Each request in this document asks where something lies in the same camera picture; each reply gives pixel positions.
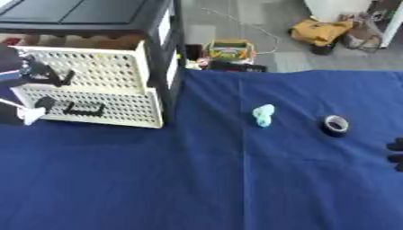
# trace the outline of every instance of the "perforated drawer front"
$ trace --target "perforated drawer front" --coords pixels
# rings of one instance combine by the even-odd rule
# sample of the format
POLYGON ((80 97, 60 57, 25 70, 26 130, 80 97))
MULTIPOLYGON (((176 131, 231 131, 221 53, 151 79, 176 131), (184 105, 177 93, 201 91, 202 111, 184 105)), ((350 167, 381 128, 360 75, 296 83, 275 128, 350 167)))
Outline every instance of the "perforated drawer front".
POLYGON ((149 78, 144 41, 135 51, 108 49, 71 49, 16 47, 51 66, 61 76, 74 70, 74 91, 94 93, 146 93, 149 78))
POLYGON ((40 98, 50 96, 55 99, 55 106, 44 119, 145 128, 162 128, 163 126, 157 92, 152 88, 147 89, 145 94, 110 94, 84 93, 49 89, 43 85, 29 85, 13 88, 13 92, 29 108, 33 108, 40 98))

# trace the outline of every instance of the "black tape roll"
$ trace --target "black tape roll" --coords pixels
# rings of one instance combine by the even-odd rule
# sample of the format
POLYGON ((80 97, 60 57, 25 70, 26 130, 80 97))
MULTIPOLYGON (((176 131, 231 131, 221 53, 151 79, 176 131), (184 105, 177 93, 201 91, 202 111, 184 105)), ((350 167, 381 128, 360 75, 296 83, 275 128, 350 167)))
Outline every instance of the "black tape roll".
POLYGON ((321 121, 322 131, 331 137, 342 137, 344 136, 350 125, 348 121, 342 117, 332 115, 325 117, 321 121))

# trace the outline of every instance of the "floor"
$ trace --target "floor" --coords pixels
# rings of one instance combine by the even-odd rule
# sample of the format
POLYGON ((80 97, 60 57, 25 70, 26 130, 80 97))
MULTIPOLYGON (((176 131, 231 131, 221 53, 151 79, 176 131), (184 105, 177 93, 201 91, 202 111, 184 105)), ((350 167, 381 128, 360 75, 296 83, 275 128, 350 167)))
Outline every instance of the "floor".
POLYGON ((207 44, 214 38, 242 38, 255 43, 258 52, 271 51, 277 46, 274 39, 261 31, 202 8, 229 14, 281 38, 276 52, 259 55, 256 60, 257 64, 268 66, 271 72, 311 69, 403 70, 403 35, 402 39, 395 39, 388 49, 375 54, 345 49, 342 45, 328 57, 311 54, 306 44, 290 39, 286 32, 295 23, 309 17, 303 0, 183 0, 183 5, 188 44, 207 44))

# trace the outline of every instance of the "light blue toy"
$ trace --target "light blue toy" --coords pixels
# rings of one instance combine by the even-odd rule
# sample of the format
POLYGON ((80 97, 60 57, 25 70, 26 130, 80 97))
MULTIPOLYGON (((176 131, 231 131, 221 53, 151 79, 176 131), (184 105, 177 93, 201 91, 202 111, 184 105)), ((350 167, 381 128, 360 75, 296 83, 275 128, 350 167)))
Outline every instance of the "light blue toy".
POLYGON ((256 123, 262 128, 269 127, 272 124, 272 115, 275 112, 275 107, 272 104, 266 104, 254 109, 253 115, 256 118, 256 123))

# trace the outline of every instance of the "black glove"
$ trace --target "black glove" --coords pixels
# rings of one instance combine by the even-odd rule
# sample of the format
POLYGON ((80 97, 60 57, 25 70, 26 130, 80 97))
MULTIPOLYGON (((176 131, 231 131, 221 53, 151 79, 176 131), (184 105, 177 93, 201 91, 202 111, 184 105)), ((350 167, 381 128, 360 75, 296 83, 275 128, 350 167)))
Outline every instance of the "black glove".
MULTIPOLYGON (((387 148, 391 151, 403 151, 403 137, 398 137, 394 143, 387 144, 387 148)), ((396 170, 403 172, 403 155, 389 155, 388 160, 391 163, 398 164, 396 170)))

